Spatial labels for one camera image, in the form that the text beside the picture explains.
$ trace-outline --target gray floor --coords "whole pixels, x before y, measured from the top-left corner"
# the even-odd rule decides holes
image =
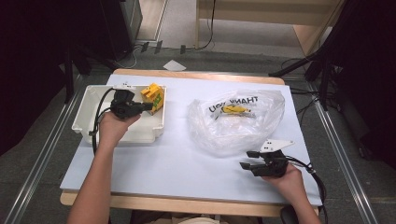
[[[288,59],[215,52],[189,52],[180,55],[176,50],[171,49],[165,49],[160,54],[154,54],[153,49],[150,49],[145,53],[137,52],[136,57],[135,68],[139,69],[163,69],[163,65],[172,58],[187,65],[190,71],[248,73],[252,76],[265,76],[265,73],[276,71],[282,62]],[[105,84],[111,74],[109,69],[100,64],[94,65],[94,68],[92,75],[84,78],[84,85]],[[300,69],[300,71],[296,71],[296,75],[284,76],[287,85],[306,89],[307,84],[302,80],[301,75],[303,72],[304,69]],[[308,105],[311,101],[309,95],[293,95],[293,99],[296,110]],[[44,146],[57,116],[61,113],[64,106],[63,100],[64,90],[52,100],[25,138],[0,158],[0,197],[2,199],[0,221],[5,220],[9,209],[16,200],[22,183]],[[81,140],[81,136],[71,130],[77,109],[78,102],[64,127],[33,197],[26,207],[21,223],[65,223],[69,207],[60,203],[62,191],[59,186]],[[330,112],[334,126],[337,128],[347,155],[371,200],[379,223],[394,223],[396,220],[393,213],[396,208],[394,199],[396,172],[382,161],[362,159],[342,115],[333,109]],[[330,223],[362,223],[361,214],[314,107],[310,107],[305,113],[302,130],[311,160],[328,190],[326,206]],[[128,210],[112,209],[113,223],[128,223],[129,215],[130,211]],[[265,221],[266,223],[280,223],[278,218],[267,218]]]

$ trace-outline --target person's left hand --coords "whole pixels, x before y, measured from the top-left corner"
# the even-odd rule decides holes
[[[99,123],[99,146],[114,148],[128,131],[128,127],[140,119],[140,115],[119,119],[113,112],[106,112]]]

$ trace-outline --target floor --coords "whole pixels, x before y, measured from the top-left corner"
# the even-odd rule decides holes
[[[178,10],[177,7],[187,8],[191,6],[191,0],[168,0],[159,40],[163,41],[160,53],[155,53],[153,48],[146,52],[135,51],[119,63],[124,66],[135,64],[136,69],[162,70],[163,66],[171,60],[175,60],[186,67],[187,71],[216,71],[239,76],[267,76],[268,73],[278,71],[281,67],[295,62],[295,58],[304,55],[298,49],[298,42],[291,27],[276,24],[250,24],[252,27],[259,26],[262,32],[270,34],[256,38],[257,29],[249,30],[245,25],[240,33],[235,30],[234,39],[223,41],[227,35],[226,26],[216,23],[215,47],[203,51],[188,51],[179,53],[179,45],[190,46],[193,44],[193,28],[190,25],[175,25],[176,12],[187,13],[186,10]],[[112,71],[95,61],[92,61],[92,75],[81,77],[76,73],[77,90],[84,90],[90,84],[106,84]],[[307,83],[304,81],[305,68],[299,68],[291,74],[284,76],[287,85],[293,88],[310,91],[316,87],[317,82]],[[68,165],[74,156],[74,152],[81,140],[79,134],[71,130],[74,116],[77,113],[81,93],[76,94],[74,104],[65,105],[65,91],[56,95],[48,108],[37,119],[35,124],[24,139],[8,153],[0,157],[0,222],[3,223],[65,223],[69,207],[59,201],[62,191],[59,186]],[[312,101],[311,94],[293,94],[296,111],[306,107]],[[60,123],[58,118],[64,111],[70,113]],[[325,116],[331,118],[340,143],[335,144],[330,140],[329,130],[325,128],[323,116],[320,115],[319,106],[310,106],[306,112],[299,115],[302,121],[302,131],[308,148],[311,161],[316,167],[318,175],[322,178],[328,191],[326,200],[329,223],[395,223],[396,195],[396,171],[382,161],[367,161],[359,153],[358,145],[353,139],[347,123],[341,113],[330,107]],[[54,127],[60,127],[58,133],[54,133]],[[55,136],[54,144],[48,141],[49,136]],[[346,161],[350,163],[352,170],[345,171],[345,165],[338,157],[339,147],[346,154]],[[32,169],[37,167],[37,161],[42,160],[41,172]],[[29,194],[21,191],[29,189]],[[363,207],[364,211],[372,212],[375,218],[369,218],[361,211],[360,202],[357,202],[356,187],[361,187],[363,199],[368,200],[369,207]],[[20,205],[17,213],[12,208]],[[111,210],[113,223],[129,223],[129,210]],[[281,223],[279,218],[265,218],[264,223]]]

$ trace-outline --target hand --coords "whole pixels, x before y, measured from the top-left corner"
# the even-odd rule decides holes
[[[262,176],[262,179],[275,186],[291,204],[297,204],[308,200],[302,173],[290,163],[288,164],[286,173],[283,176]]]
[[[99,146],[114,148],[128,131],[128,127],[140,119],[140,115],[119,119],[113,112],[106,112],[99,123]]]

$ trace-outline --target table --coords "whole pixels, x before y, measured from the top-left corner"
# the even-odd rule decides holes
[[[200,19],[211,19],[213,0],[196,0],[195,47]],[[218,0],[215,20],[292,24],[305,55],[338,19],[344,0]]]

